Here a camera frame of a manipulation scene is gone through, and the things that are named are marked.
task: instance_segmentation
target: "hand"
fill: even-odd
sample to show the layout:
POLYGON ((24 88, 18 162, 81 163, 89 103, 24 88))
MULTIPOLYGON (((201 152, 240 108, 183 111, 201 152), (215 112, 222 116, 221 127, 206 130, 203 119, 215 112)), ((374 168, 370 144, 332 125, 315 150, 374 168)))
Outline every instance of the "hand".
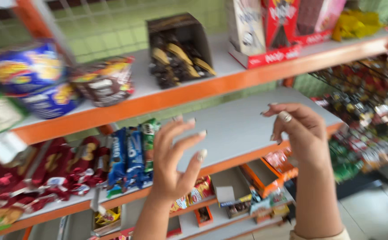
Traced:
POLYGON ((289 135, 293 156, 299 166, 312 166, 322 169, 330 166, 326 124, 320 115, 299 103, 269 104, 269 110, 262 112, 264 117, 277 114, 271 141, 280 144, 281 133, 289 135))
POLYGON ((184 123, 182 116, 164 125, 154 139, 154 180, 152 192, 155 197, 174 202, 192 190, 207 156, 207 150, 200 150, 191 158, 185 173, 176 171, 184 150, 196 145, 206 137, 206 131, 180 139, 174 145, 173 138, 195 127, 195 119, 184 123))

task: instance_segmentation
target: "sleeve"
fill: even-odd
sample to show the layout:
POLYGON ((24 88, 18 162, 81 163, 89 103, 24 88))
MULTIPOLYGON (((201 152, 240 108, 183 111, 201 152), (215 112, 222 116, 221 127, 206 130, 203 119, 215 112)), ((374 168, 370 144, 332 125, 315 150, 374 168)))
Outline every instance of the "sleeve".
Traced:
MULTIPOLYGON (((290 240, 307 240, 305 238, 299 237, 296 235, 295 231, 290 231, 290 240)), ((314 238, 310 240, 351 240, 350 236, 346 229, 342 231, 340 234, 333 237, 325 237, 325 238, 314 238)))

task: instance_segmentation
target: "forearm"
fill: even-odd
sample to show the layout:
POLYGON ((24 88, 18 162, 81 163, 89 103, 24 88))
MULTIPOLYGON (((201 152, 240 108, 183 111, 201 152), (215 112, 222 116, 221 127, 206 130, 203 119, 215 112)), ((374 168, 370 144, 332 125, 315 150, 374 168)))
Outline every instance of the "forearm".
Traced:
POLYGON ((133 233, 134 240, 166 239, 172 201, 151 190, 133 233))
POLYGON ((320 168, 300 165, 296 194, 296 234, 306 239, 323 238, 335 236, 342 230, 330 161, 320 168))

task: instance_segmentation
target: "blue oreo pack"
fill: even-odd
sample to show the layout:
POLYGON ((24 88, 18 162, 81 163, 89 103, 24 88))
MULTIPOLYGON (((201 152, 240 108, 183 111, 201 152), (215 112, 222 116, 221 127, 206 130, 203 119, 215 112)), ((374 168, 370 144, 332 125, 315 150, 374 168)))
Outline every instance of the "blue oreo pack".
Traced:
POLYGON ((140 177, 144 169, 142 154, 142 130, 130 127, 127 138, 127 178, 140 177))
POLYGON ((56 84, 63 62, 50 39, 0 49, 0 85, 10 94, 26 94, 56 84))
POLYGON ((108 173, 108 187, 120 188, 126 182, 126 128, 112 134, 111 165, 108 173))
POLYGON ((67 82, 16 97, 25 104, 26 108, 43 119, 61 117, 81 102, 78 92, 67 82))

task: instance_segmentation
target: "long manicured nail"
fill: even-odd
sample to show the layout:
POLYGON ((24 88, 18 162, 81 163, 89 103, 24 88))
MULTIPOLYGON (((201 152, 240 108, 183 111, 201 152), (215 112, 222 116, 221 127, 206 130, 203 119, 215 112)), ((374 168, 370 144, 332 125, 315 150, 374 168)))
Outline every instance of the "long manicured nail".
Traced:
POLYGON ((178 116, 176 116, 176 117, 172 117, 172 120, 173 121, 182 121, 184 119, 184 117, 182 116, 182 114, 181 115, 178 115, 178 116))
POLYGON ((283 120, 285 123, 288 123, 292 120, 292 115, 290 115, 288 112, 286 111, 281 111, 279 114, 278 114, 278 117, 283 120))
POLYGON ((206 157, 207 157, 207 149, 202 149, 198 153, 197 160, 200 163, 202 163, 206 157))
POLYGON ((205 137, 207 135, 207 130, 203 130, 203 131, 199 132, 198 135, 200 137, 205 137))
POLYGON ((187 121, 188 124, 195 124, 195 122, 196 122, 195 117, 193 117, 193 118, 191 118, 191 119, 189 119, 189 120, 187 121))

